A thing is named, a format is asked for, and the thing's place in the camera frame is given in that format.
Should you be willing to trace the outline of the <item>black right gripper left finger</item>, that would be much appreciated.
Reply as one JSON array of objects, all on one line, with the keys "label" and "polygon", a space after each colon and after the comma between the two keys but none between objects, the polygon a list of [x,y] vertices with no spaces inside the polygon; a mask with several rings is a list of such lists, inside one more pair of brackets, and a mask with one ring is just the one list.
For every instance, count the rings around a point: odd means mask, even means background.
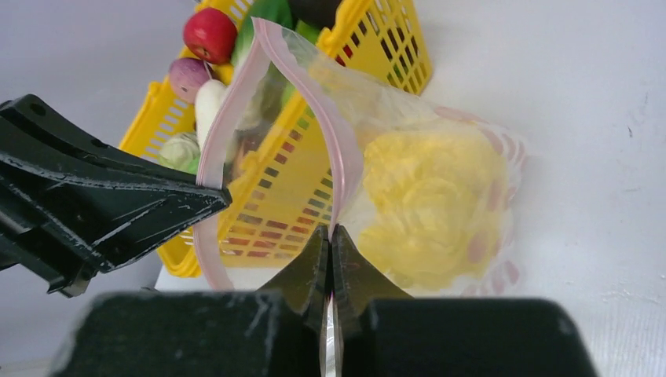
[{"label": "black right gripper left finger", "polygon": [[318,376],[328,237],[255,291],[105,294],[55,356],[51,376]]}]

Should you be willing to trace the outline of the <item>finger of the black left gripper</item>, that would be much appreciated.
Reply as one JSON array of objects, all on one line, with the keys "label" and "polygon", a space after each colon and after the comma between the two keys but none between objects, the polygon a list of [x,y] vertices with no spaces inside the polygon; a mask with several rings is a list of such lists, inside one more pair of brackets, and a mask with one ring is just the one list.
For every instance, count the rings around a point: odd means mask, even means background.
[{"label": "finger of the black left gripper", "polygon": [[96,139],[28,94],[1,105],[1,267],[72,298],[232,202]]}]

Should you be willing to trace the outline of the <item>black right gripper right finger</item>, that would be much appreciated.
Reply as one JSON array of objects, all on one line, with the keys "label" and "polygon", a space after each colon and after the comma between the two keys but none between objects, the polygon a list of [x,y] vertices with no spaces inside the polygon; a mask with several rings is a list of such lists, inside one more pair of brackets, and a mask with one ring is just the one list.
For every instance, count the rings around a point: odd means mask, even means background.
[{"label": "black right gripper right finger", "polygon": [[339,376],[594,376],[569,314],[540,298],[413,298],[331,232]]}]

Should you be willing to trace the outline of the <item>yellow napa cabbage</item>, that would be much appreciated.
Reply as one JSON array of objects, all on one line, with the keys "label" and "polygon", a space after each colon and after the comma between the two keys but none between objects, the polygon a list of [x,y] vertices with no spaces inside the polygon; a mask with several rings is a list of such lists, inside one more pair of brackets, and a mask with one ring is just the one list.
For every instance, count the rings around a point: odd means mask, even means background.
[{"label": "yellow napa cabbage", "polygon": [[357,246],[404,287],[485,274],[500,243],[506,161],[476,131],[388,133],[364,150],[376,214]]}]

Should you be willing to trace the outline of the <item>clear zip top bag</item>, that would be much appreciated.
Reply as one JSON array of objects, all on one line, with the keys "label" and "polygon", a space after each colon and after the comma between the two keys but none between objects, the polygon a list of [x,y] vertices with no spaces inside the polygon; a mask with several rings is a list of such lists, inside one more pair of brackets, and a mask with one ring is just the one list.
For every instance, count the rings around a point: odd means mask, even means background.
[{"label": "clear zip top bag", "polygon": [[502,295],[521,283],[511,202],[529,154],[522,136],[344,68],[272,21],[252,24],[248,57],[203,145],[199,185],[222,186],[231,136],[275,68],[323,136],[332,185],[323,212],[379,271],[419,293]]}]

